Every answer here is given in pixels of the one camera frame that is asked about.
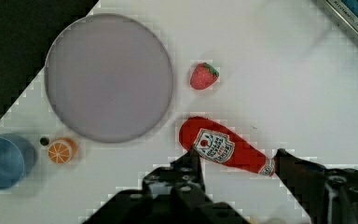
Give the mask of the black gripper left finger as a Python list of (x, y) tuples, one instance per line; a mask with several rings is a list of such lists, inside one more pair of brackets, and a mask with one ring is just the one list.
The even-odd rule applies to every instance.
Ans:
[(140, 189), (122, 190), (83, 224), (249, 224), (227, 203), (205, 193), (200, 156), (190, 150), (144, 177)]

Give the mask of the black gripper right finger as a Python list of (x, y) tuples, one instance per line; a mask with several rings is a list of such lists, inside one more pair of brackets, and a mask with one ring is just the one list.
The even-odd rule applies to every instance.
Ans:
[(275, 174), (289, 189), (312, 224), (358, 224), (358, 170), (328, 169), (280, 148)]

